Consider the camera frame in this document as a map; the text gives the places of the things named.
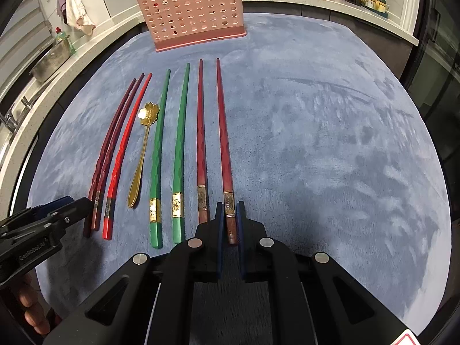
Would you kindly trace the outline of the left hand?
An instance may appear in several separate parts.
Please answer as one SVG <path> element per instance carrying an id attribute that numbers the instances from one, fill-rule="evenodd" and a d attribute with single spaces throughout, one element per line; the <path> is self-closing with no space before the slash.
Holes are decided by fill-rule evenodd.
<path id="1" fill-rule="evenodd" d="M 46 319 L 43 306 L 38 301 L 36 290 L 31 286 L 32 278 L 26 274 L 20 283 L 17 293 L 19 302 L 25 309 L 24 318 L 26 322 L 41 336 L 50 333 L 49 321 Z"/>

